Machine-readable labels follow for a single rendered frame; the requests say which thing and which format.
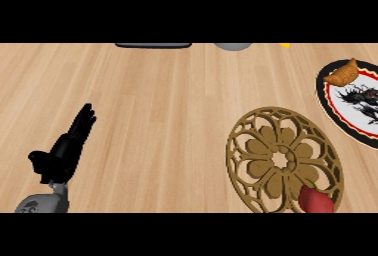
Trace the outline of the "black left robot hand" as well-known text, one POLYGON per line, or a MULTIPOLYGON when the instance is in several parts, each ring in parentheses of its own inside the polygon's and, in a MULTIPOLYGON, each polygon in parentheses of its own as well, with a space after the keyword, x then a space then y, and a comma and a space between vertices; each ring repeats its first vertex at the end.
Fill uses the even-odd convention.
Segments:
POLYGON ((59 136, 50 151, 33 151, 28 154, 34 172, 41 175, 41 184, 62 184, 72 178, 95 122, 95 110, 92 104, 86 103, 68 132, 59 136))

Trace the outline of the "brown openwork flower plate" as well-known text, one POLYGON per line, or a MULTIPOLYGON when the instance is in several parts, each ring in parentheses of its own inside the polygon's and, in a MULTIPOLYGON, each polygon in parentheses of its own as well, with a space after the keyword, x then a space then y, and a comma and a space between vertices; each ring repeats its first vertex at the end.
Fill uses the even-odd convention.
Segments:
POLYGON ((304 186, 341 202, 343 167, 332 143, 290 109, 261 107, 239 118, 226 143, 226 168, 236 194, 256 213, 300 212, 304 186))

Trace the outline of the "golden brown croissant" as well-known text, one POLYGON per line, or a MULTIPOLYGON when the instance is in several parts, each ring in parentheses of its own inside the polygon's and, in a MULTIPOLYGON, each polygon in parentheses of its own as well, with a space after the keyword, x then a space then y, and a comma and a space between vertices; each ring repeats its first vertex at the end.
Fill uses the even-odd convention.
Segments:
POLYGON ((344 87, 359 76, 357 61, 352 58, 331 75, 324 77, 324 81, 334 86, 344 87))

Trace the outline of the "round black-rimmed dragon placemat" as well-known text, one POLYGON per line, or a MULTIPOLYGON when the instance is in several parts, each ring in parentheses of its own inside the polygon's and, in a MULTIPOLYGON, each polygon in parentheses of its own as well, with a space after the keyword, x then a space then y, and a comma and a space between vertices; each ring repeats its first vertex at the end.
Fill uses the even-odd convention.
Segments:
POLYGON ((340 129, 360 143, 378 149, 378 66, 356 61, 357 77, 343 87, 324 78, 349 63, 337 60, 325 65, 316 77, 316 93, 324 110, 340 129))

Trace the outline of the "dark grey flat tray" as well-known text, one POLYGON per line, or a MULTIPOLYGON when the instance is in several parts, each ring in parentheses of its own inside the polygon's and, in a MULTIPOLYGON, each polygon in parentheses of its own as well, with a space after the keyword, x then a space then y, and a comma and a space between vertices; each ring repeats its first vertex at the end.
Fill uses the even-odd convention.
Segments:
POLYGON ((146 49, 183 49, 192 46, 192 43, 115 43, 121 48, 146 49))

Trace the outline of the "grey round object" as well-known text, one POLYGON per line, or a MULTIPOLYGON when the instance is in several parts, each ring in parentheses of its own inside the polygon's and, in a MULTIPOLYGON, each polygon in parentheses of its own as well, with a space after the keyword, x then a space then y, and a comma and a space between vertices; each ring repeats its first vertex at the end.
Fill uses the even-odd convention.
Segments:
POLYGON ((242 51, 253 43, 214 43, 214 45, 226 51, 242 51))

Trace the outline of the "red pepper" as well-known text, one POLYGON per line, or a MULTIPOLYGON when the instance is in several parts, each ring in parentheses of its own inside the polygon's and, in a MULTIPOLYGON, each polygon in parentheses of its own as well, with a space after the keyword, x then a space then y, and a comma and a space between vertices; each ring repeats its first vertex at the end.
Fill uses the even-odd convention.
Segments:
POLYGON ((334 202, 315 188, 301 187, 298 196, 300 208, 306 213, 332 213, 334 202))

